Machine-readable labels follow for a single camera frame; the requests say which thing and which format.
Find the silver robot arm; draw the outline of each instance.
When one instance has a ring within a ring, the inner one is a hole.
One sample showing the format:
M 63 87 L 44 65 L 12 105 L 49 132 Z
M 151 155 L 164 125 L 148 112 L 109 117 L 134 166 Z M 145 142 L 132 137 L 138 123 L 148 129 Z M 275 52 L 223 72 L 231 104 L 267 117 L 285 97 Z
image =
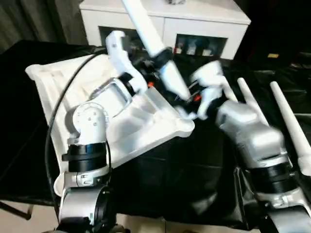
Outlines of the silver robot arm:
M 310 205 L 291 172 L 282 133 L 246 104 L 215 100 L 207 112 L 240 151 L 255 198 L 267 213 L 262 232 L 311 232 Z

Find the white tray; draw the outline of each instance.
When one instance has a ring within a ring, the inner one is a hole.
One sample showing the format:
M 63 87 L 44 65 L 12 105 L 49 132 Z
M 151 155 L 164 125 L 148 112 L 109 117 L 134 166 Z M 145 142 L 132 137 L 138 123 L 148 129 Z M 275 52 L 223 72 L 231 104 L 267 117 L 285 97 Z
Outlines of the white tray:
M 26 68 L 26 73 L 36 83 L 47 122 L 68 79 L 88 57 Z M 59 107 L 52 129 L 52 141 L 60 170 L 54 182 L 54 191 L 59 196 L 64 186 L 64 172 L 68 170 L 68 163 L 61 160 L 62 154 L 68 149 L 66 112 L 86 101 L 95 88 L 118 75 L 107 55 L 97 56 L 77 75 Z M 132 103 L 110 121 L 107 139 L 111 147 L 112 167 L 118 167 L 175 136 L 187 137 L 193 129 L 192 120 L 181 119 L 157 90 L 150 88 L 143 95 L 134 96 Z

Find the white rod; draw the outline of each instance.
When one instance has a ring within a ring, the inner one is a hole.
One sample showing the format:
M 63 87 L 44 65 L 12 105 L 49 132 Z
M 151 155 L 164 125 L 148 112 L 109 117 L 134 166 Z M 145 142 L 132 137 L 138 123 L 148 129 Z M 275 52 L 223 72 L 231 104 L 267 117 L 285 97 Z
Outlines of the white rod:
M 288 132 L 290 133 L 294 143 L 298 155 L 298 165 L 300 170 L 302 174 L 311 176 L 311 147 L 306 139 L 306 136 L 303 133 L 277 82 L 270 83 L 270 86 L 273 95 L 276 98 L 278 107 L 282 113 Z
M 148 54 L 151 57 L 158 55 L 165 49 L 165 46 L 140 0 L 122 0 L 122 2 Z M 160 78 L 168 90 L 184 100 L 190 98 L 190 92 L 173 61 L 169 61 L 160 70 L 160 74 Z
M 259 107 L 256 99 L 254 98 L 244 78 L 238 78 L 238 84 L 239 84 L 240 90 L 244 96 L 246 103 L 256 111 L 258 117 L 260 118 L 263 124 L 269 125 L 266 117 L 264 116 L 261 108 Z
M 222 84 L 223 84 L 225 96 L 232 101 L 238 102 L 238 99 L 235 96 L 233 90 L 231 89 L 231 86 L 229 85 L 227 79 L 225 78 L 225 76 L 223 76 L 223 77 L 224 77 L 224 79 L 223 79 Z

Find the gray curtain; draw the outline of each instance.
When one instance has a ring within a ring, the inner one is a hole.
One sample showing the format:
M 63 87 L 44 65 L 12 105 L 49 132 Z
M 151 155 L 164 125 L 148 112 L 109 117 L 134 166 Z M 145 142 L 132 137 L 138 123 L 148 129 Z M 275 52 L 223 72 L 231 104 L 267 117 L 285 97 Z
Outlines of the gray curtain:
M 0 0 L 0 53 L 26 39 L 87 44 L 82 0 Z

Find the black tablecloth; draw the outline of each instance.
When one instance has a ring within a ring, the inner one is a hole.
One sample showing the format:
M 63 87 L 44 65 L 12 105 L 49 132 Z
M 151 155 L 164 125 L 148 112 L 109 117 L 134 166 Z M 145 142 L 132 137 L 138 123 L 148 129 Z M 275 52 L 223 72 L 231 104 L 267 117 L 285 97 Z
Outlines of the black tablecloth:
M 52 203 L 44 168 L 47 124 L 35 83 L 26 75 L 25 68 L 87 55 L 94 49 L 21 41 L 0 57 L 5 140 L 0 163 L 0 199 Z M 210 61 L 210 58 L 179 55 L 174 59 L 184 77 Z M 244 99 L 236 80 L 245 78 L 269 123 L 284 133 L 297 168 L 296 153 L 269 83 L 278 81 L 295 113 L 311 113 L 310 72 L 250 67 L 227 60 L 222 64 L 225 76 L 241 101 Z M 310 117 L 298 119 L 311 140 Z M 112 182 L 118 212 L 240 229 L 254 227 L 256 202 L 236 162 L 238 152 L 213 122 L 197 120 L 195 124 L 190 137 L 175 138 L 114 170 Z M 12 160 L 15 162 L 8 169 Z M 51 166 L 56 178 L 58 168 L 54 158 Z M 309 179 L 301 174 L 299 177 L 308 194 Z

